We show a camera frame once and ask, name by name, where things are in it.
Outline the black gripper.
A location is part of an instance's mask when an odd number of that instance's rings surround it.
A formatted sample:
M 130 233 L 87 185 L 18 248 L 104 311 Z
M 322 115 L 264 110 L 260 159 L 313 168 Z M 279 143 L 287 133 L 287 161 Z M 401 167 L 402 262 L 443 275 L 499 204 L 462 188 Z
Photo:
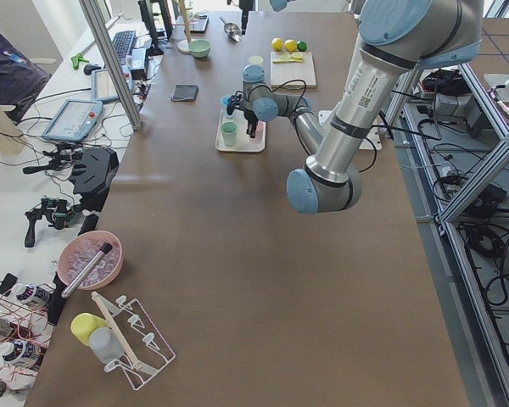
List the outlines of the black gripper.
M 242 32 L 242 35 L 245 35 L 246 30 L 247 30 L 247 25 L 248 25 L 249 12 L 253 11 L 255 9 L 255 1 L 254 0 L 239 0 L 238 6 L 242 11 L 241 32 Z
M 247 102 L 244 100 L 242 91 L 235 91 L 231 95 L 228 104 L 228 113 L 230 114 L 232 110 L 239 110 L 243 112 L 243 117 L 248 122 L 246 134 L 251 138 L 256 138 L 256 135 L 258 134 L 257 124 L 259 120 L 256 117 L 254 111 L 247 106 Z

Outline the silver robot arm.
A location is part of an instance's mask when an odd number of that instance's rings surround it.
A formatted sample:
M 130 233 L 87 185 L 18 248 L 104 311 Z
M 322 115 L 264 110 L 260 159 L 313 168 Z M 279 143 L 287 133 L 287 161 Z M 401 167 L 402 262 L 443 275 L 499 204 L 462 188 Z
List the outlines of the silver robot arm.
M 307 99 L 274 92 L 264 70 L 243 69 L 243 89 L 232 95 L 227 112 L 243 111 L 247 132 L 258 122 L 289 118 L 308 152 L 305 165 L 287 179 L 291 206 L 301 214 L 341 211 L 361 195 L 352 160 L 372 128 L 384 100 L 405 72 L 473 60 L 481 43 L 481 1 L 367 1 L 341 101 L 320 125 Z
M 284 10 L 290 0 L 270 0 L 270 5 L 272 9 L 276 12 Z M 254 10 L 255 1 L 254 0 L 239 0 L 238 7 L 241 10 L 241 32 L 243 35 L 246 34 L 248 22 L 249 22 L 249 12 Z

